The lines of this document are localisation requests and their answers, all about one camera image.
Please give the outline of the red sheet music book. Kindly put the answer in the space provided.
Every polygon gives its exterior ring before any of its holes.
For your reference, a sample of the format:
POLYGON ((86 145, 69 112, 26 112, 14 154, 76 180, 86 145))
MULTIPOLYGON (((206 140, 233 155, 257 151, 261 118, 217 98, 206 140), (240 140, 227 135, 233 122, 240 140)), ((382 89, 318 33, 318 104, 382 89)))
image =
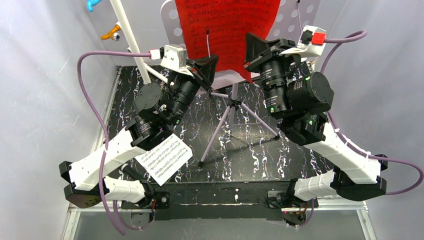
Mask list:
POLYGON ((233 70, 248 82, 244 68, 247 33, 265 39, 277 16, 279 0, 177 0, 189 59, 219 56, 216 71, 233 70))

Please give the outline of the lilac perforated music stand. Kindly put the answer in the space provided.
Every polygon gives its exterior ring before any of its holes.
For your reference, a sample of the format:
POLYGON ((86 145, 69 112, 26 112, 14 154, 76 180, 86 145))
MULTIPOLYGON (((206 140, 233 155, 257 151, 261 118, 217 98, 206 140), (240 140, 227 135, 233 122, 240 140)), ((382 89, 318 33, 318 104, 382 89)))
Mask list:
POLYGON ((237 124, 233 124, 234 121, 234 116, 235 113, 237 112, 238 109, 242 108, 244 110, 246 110, 252 117, 254 117, 257 122, 254 123, 245 123, 245 126, 248 125, 262 125, 264 126, 267 130, 270 131, 271 134, 274 135, 274 137, 272 138, 272 140, 279 140, 281 138, 281 136, 275 131, 273 130, 267 123, 265 123, 263 121, 262 118, 260 118, 257 114, 255 114, 244 102, 243 100, 238 96, 238 86, 239 83, 235 82, 234 84, 232 84, 231 86, 231 90, 232 92, 230 94, 223 94, 223 93, 218 93, 218 92, 214 92, 212 91, 211 93, 209 93, 210 97, 221 97, 224 100, 227 100, 227 107, 223 113, 223 115, 221 116, 220 122, 218 123, 218 126, 215 128, 215 131, 210 139, 210 141, 208 142, 208 145, 201 157, 201 159, 198 162, 198 167, 202 168, 204 166, 206 157, 208 156, 208 153, 210 151, 210 149, 212 148, 212 145, 214 143, 214 140, 217 138, 217 135, 219 133, 219 131, 221 130, 221 128, 224 126, 224 121, 228 118, 229 119, 229 123, 230 126, 236 126, 237 124))

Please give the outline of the white sheet music page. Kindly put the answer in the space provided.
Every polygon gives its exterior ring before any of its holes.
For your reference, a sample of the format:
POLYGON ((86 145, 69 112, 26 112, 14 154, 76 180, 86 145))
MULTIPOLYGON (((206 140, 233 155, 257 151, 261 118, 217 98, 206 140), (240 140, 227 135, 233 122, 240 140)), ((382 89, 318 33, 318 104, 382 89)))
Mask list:
POLYGON ((135 157, 159 186, 165 184, 191 157, 192 149, 174 133, 162 143, 135 157))

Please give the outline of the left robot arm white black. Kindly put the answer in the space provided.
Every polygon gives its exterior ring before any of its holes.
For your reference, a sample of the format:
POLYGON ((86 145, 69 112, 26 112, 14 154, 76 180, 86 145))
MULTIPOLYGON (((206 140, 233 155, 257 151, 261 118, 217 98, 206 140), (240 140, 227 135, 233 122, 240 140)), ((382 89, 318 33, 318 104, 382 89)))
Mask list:
POLYGON ((178 125, 200 89, 211 90, 219 57, 215 54, 187 60, 171 70, 165 85, 145 84, 133 100, 136 116, 114 137, 85 158, 59 165, 67 181, 64 196, 85 209, 103 200, 126 201, 148 206, 154 199, 150 184, 141 177, 119 180, 110 177, 116 169, 127 169, 136 158, 158 185, 163 185, 193 155, 172 127, 178 125))

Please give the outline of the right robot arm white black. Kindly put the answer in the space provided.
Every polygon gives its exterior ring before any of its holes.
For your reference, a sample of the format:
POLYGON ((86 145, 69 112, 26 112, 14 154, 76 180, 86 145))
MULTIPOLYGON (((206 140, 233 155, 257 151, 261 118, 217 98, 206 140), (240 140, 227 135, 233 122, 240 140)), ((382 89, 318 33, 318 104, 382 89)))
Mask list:
POLYGON ((278 128, 293 143, 319 153, 334 168, 310 178, 292 179, 285 193, 270 198, 285 206, 317 197, 338 195, 361 202, 386 194, 380 176, 382 164, 368 154, 352 150, 327 115, 334 91, 321 72, 293 80, 301 63, 301 50, 292 40, 267 41, 253 33, 245 36, 244 67, 260 75, 268 114, 279 120, 278 128))

